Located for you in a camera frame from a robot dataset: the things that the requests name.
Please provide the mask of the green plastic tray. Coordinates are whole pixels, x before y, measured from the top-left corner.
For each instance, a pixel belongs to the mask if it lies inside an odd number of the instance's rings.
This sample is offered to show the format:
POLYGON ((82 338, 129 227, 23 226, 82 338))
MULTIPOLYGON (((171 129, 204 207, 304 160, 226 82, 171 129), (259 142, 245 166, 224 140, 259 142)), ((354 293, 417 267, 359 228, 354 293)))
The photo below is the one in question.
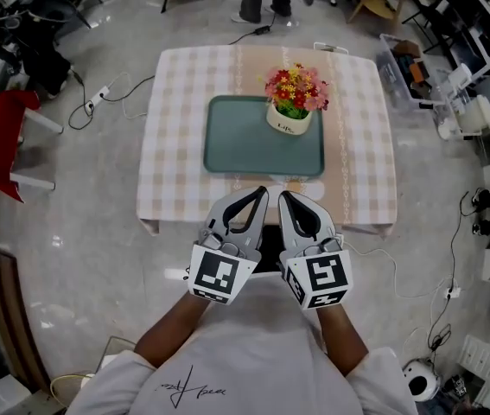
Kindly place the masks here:
POLYGON ((262 96, 220 95, 207 109, 203 165, 214 174, 318 177, 325 167, 322 116, 313 114, 302 135, 267 122, 262 96))

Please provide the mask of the person's white shirt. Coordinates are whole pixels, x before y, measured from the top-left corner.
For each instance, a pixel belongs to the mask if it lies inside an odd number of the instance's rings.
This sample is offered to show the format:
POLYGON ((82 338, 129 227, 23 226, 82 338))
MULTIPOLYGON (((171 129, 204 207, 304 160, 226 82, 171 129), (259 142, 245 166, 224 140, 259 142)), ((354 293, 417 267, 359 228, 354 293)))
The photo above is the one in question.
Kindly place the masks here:
POLYGON ((321 325, 278 278, 250 280, 230 305, 210 302, 160 367, 124 351, 66 415, 417 415, 397 356, 368 349, 343 376, 321 325))

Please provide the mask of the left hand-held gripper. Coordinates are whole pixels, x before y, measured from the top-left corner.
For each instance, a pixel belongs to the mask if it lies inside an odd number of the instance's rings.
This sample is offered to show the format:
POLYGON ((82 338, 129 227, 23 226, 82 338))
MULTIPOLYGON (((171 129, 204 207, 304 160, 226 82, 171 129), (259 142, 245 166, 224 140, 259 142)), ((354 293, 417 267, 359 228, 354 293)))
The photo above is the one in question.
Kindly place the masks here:
POLYGON ((243 188, 213 204, 192 251, 187 276, 192 295, 224 305, 233 302, 262 258, 268 204, 264 186, 243 188))

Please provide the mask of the person's right forearm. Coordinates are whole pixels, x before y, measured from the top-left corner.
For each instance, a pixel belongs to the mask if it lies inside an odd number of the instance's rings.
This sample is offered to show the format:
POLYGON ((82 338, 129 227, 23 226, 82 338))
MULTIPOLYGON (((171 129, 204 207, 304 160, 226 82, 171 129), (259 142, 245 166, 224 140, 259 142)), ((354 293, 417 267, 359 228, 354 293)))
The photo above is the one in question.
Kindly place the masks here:
POLYGON ((328 358, 348 376, 368 355, 368 349, 342 305, 316 310, 328 358))

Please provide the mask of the white round robot head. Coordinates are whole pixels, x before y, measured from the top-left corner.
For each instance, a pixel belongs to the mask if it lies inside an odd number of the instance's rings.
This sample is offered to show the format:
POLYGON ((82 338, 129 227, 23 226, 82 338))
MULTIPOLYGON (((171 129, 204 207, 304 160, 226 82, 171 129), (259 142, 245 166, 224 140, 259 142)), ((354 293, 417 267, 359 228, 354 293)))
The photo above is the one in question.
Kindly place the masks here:
POLYGON ((426 360, 409 361, 403 368, 403 374, 412 398, 417 403, 433 399, 440 388, 440 377, 426 360))

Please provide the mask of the person's black trousers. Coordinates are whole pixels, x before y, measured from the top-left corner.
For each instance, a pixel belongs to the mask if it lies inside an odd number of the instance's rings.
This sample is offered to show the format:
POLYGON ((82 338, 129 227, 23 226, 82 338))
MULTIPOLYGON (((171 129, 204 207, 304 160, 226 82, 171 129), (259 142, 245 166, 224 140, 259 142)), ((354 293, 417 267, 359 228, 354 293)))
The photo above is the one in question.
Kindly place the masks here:
POLYGON ((282 272, 280 253, 284 251, 281 228, 277 225, 264 225, 261 243, 258 248, 261 260, 257 264, 254 274, 282 272))

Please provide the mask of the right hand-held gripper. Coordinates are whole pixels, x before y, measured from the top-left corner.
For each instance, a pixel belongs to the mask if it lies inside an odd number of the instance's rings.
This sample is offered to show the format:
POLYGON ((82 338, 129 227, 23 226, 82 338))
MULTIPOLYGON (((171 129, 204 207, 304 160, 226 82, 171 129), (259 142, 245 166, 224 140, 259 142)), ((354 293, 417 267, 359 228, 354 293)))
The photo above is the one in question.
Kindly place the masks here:
POLYGON ((283 281, 302 310, 340 304, 353 288, 349 251, 330 213, 306 195, 284 190, 278 197, 283 237, 283 281))

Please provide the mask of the brown wooden board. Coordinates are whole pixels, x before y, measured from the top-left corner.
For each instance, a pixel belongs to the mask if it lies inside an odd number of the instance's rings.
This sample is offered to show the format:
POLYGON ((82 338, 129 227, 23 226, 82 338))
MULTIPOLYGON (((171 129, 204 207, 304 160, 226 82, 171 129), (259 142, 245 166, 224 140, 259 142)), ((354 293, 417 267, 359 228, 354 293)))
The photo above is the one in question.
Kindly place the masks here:
POLYGON ((49 392, 50 379, 29 325, 16 257, 0 249, 0 342, 10 372, 31 392, 49 392))

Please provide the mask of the person's left forearm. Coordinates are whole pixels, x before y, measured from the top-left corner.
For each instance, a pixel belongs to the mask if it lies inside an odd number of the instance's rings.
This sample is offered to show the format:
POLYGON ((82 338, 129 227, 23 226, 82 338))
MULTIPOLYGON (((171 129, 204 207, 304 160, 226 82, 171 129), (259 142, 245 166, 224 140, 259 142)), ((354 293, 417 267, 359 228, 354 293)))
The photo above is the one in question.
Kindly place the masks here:
POLYGON ((151 366, 160 367, 198 327, 210 302, 186 292, 137 342, 134 352, 151 366))

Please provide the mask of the clear plastic storage bin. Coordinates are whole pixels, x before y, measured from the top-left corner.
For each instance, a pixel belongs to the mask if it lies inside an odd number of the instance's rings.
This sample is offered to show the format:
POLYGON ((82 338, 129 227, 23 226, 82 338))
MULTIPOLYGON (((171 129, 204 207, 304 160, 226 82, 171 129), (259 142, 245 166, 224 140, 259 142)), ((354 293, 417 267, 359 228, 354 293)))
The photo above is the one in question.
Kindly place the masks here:
POLYGON ((394 35, 379 36, 376 65, 392 108, 397 112, 433 111, 444 105, 440 83, 419 45, 394 35))

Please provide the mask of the flower pot with colourful flowers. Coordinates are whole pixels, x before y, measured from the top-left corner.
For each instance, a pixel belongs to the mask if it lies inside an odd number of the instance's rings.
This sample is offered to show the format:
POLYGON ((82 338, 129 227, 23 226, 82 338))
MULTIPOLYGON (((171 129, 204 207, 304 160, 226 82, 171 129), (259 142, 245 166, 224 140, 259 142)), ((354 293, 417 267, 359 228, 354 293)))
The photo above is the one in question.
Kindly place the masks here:
POLYGON ((315 113, 328 109, 330 85, 316 67, 297 62, 292 67, 271 69, 260 81, 268 103, 266 120, 278 131, 300 136, 315 113))

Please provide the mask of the pink checked tablecloth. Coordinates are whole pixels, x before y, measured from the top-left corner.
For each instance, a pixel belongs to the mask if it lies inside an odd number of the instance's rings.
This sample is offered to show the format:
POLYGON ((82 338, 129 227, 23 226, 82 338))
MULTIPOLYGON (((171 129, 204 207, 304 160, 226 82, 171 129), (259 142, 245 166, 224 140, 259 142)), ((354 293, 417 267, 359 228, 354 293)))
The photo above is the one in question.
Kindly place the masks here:
POLYGON ((163 221, 201 222, 221 197, 263 185, 320 203, 338 225, 388 234, 398 217, 390 120, 373 61, 284 46, 217 45, 161 53, 145 123, 137 217, 158 233, 163 221), (324 170, 319 176, 215 175, 203 164, 207 108, 220 95, 264 95, 264 80, 294 64, 315 68, 329 85, 322 114, 324 170))

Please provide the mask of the white slatted panel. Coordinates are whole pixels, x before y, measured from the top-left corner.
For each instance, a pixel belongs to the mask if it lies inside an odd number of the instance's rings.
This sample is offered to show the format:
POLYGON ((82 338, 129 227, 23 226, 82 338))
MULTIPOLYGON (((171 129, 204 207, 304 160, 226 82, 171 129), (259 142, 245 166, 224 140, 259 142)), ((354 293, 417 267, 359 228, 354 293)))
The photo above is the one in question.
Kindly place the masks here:
POLYGON ((490 380, 490 344, 466 335, 458 363, 484 381, 490 380))

